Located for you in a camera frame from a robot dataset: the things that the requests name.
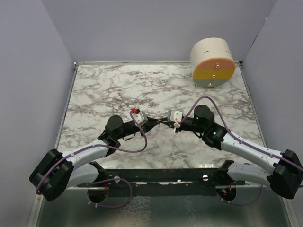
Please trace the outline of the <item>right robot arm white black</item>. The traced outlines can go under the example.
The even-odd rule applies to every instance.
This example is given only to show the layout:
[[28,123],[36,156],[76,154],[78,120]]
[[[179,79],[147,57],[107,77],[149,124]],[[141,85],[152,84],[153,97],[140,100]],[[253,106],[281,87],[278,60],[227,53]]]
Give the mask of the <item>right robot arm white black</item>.
[[223,185],[232,181],[258,183],[270,187],[283,198],[293,199],[303,181],[303,166],[295,152],[269,149],[240,137],[215,123],[215,115],[206,105],[196,106],[192,118],[184,117],[181,111],[170,110],[168,116],[159,121],[175,132],[193,132],[206,145],[254,163],[245,167],[234,162],[219,171],[217,179]]

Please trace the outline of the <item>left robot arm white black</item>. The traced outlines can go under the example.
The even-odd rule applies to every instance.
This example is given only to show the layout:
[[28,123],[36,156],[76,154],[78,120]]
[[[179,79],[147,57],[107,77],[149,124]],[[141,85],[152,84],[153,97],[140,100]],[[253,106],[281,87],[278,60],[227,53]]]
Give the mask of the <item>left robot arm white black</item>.
[[158,119],[147,117],[145,113],[131,113],[131,121],[123,122],[118,115],[111,116],[101,135],[88,145],[67,151],[49,150],[29,177],[36,188],[36,194],[43,195],[47,201],[58,198],[65,189],[82,183],[101,186],[104,174],[94,170],[90,163],[96,159],[122,151],[120,139],[146,133],[159,124]]

